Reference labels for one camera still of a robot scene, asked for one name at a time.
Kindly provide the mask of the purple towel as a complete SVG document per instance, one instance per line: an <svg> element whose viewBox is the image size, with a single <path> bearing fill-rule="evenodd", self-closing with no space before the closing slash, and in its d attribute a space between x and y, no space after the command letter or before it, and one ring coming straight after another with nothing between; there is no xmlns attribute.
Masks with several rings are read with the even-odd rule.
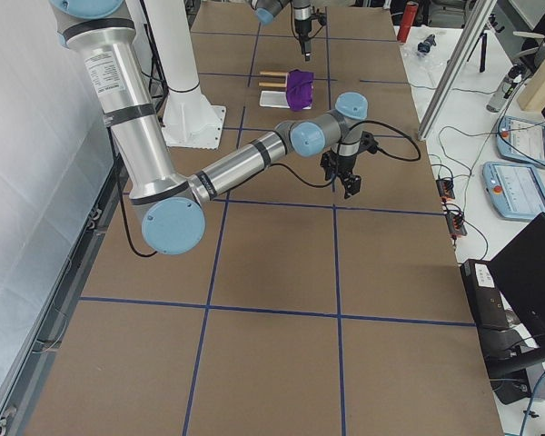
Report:
<svg viewBox="0 0 545 436"><path fill-rule="evenodd" d="M313 72L295 69L288 73L285 97L292 111L298 112L312 105L313 83Z"/></svg>

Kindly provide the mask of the left wooden rack rod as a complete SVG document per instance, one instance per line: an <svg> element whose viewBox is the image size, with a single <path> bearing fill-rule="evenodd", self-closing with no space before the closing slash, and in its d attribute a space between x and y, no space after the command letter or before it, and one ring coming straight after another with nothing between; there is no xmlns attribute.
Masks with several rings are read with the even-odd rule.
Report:
<svg viewBox="0 0 545 436"><path fill-rule="evenodd" d="M288 77L289 72L278 72L278 71L261 71L261 77Z"/></svg>

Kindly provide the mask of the wooden rack rod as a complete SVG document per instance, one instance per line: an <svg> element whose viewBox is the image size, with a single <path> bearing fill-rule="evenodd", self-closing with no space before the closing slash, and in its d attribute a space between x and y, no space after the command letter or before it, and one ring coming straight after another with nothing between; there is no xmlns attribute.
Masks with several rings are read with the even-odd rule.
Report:
<svg viewBox="0 0 545 436"><path fill-rule="evenodd" d="M278 72L278 71L261 71L261 77L288 77L289 72Z"/></svg>
<svg viewBox="0 0 545 436"><path fill-rule="evenodd" d="M272 89L286 89L287 87L286 83L280 83L280 82L259 82L258 85L261 88L272 88Z"/></svg>

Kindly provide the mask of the right wooden rack rod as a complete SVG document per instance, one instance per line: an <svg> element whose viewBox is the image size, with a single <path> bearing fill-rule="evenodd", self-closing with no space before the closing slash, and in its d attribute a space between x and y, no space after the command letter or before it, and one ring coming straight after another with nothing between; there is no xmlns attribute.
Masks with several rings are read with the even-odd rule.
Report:
<svg viewBox="0 0 545 436"><path fill-rule="evenodd" d="M286 83L280 83L280 82L259 82L258 85L261 88L272 88L272 89L286 89L287 87Z"/></svg>

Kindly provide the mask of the white towel rack tray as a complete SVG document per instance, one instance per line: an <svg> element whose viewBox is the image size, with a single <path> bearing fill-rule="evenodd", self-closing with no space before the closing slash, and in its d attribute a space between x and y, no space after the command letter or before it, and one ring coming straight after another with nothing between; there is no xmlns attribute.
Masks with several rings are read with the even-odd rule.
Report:
<svg viewBox="0 0 545 436"><path fill-rule="evenodd" d="M269 90L261 91L259 106L277 109L290 109L285 92Z"/></svg>

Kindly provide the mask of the red cylinder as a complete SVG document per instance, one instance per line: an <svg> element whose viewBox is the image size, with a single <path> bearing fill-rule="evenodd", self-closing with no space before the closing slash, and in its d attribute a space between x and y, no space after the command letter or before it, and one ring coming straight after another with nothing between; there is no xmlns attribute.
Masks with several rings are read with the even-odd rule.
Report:
<svg viewBox="0 0 545 436"><path fill-rule="evenodd" d="M419 8L419 3L416 1L408 1L405 5L401 21L399 24L399 31L397 34L397 41L405 44L414 23L415 16Z"/></svg>

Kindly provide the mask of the black power strip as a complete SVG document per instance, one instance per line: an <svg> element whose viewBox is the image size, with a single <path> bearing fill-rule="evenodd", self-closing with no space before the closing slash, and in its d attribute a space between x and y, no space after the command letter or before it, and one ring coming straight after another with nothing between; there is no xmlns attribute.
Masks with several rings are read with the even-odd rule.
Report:
<svg viewBox="0 0 545 436"><path fill-rule="evenodd" d="M441 198L442 210L449 229L449 234L453 241L459 237L466 236L464 212L457 205L452 203L454 196L454 183L450 177L438 178L436 186Z"/></svg>

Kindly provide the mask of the near teach pendant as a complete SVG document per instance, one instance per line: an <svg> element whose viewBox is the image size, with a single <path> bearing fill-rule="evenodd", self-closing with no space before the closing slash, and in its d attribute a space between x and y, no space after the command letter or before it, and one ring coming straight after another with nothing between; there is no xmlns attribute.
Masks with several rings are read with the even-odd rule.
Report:
<svg viewBox="0 0 545 436"><path fill-rule="evenodd" d="M487 162L482 166L482 178L490 202L501 217L530 222L545 213L545 187L533 165Z"/></svg>

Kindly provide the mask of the teach pendant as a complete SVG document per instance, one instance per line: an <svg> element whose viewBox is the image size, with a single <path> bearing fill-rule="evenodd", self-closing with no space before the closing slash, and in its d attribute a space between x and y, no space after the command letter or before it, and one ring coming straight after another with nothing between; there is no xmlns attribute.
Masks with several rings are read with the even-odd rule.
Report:
<svg viewBox="0 0 545 436"><path fill-rule="evenodd" d="M501 157L545 168L545 122L512 116L499 121L497 149Z"/></svg>
<svg viewBox="0 0 545 436"><path fill-rule="evenodd" d="M545 213L545 187L533 165L487 162L482 166L482 178L490 202L501 217L530 222Z"/></svg>

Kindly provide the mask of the far teach pendant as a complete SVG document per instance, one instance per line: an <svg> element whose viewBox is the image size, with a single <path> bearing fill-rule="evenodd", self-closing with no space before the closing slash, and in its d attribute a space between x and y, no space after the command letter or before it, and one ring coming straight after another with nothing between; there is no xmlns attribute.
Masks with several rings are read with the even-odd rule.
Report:
<svg viewBox="0 0 545 436"><path fill-rule="evenodd" d="M512 116L499 121L497 149L501 157L545 168L545 122Z"/></svg>

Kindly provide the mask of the black monitor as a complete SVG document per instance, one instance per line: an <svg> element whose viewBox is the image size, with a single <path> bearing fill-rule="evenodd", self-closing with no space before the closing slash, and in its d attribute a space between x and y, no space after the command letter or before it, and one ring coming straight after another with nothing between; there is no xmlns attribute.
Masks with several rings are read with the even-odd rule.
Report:
<svg viewBox="0 0 545 436"><path fill-rule="evenodd" d="M488 268L527 330L545 337L545 213L537 215L505 245Z"/></svg>

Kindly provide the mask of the black computer box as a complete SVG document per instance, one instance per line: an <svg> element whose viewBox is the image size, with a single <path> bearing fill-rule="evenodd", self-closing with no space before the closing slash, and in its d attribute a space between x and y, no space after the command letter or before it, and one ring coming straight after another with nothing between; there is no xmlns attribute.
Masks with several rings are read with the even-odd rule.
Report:
<svg viewBox="0 0 545 436"><path fill-rule="evenodd" d="M460 271L471 316L478 328L503 332L520 325L519 317L505 306L487 261L468 259Z"/></svg>

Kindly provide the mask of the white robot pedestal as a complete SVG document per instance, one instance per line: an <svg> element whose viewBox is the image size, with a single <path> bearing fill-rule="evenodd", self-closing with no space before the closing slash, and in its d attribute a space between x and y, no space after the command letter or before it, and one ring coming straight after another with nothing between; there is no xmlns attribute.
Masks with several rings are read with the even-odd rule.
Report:
<svg viewBox="0 0 545 436"><path fill-rule="evenodd" d="M210 104L201 89L184 2L144 4L168 87L164 139L172 147L216 149L226 108Z"/></svg>

